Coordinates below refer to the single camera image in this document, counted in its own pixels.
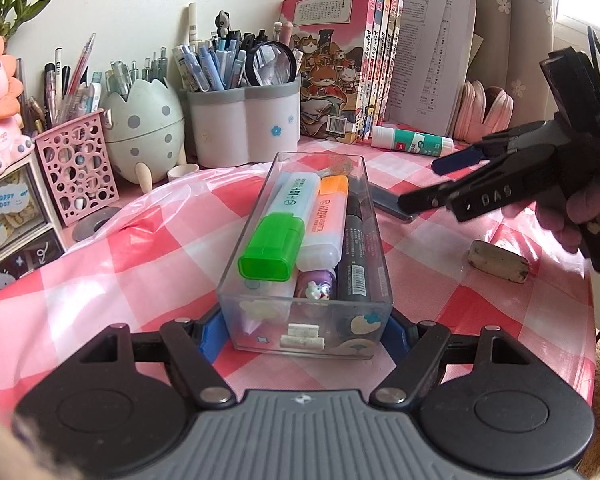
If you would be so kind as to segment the gloved right hand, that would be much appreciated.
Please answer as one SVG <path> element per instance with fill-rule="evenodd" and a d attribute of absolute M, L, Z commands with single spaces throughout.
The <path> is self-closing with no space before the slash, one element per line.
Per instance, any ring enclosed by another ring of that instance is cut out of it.
<path fill-rule="evenodd" d="M 580 224 L 593 221 L 600 214 L 600 141 L 588 148 L 570 148 L 558 174 L 580 186 L 567 195 L 563 211 L 537 204 L 534 213 L 540 227 L 550 231 L 566 252 L 575 254 L 583 242 Z"/>

